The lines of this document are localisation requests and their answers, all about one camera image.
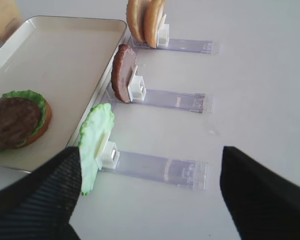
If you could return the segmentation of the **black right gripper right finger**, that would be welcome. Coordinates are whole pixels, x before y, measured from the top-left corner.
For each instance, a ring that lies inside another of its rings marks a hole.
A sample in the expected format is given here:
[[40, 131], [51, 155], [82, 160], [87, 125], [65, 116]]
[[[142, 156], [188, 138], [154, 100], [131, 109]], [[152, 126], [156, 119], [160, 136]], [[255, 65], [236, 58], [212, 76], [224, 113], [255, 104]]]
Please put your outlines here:
[[223, 148], [219, 185], [242, 240], [300, 240], [300, 186], [234, 146]]

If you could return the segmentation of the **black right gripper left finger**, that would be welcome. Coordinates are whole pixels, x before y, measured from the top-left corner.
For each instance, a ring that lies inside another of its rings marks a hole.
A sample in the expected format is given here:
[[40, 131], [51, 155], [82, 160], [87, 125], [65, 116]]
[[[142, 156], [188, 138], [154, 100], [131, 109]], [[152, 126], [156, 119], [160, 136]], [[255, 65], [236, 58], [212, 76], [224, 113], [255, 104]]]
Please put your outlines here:
[[78, 240], [70, 218], [81, 186], [79, 148], [71, 146], [0, 190], [0, 240]]

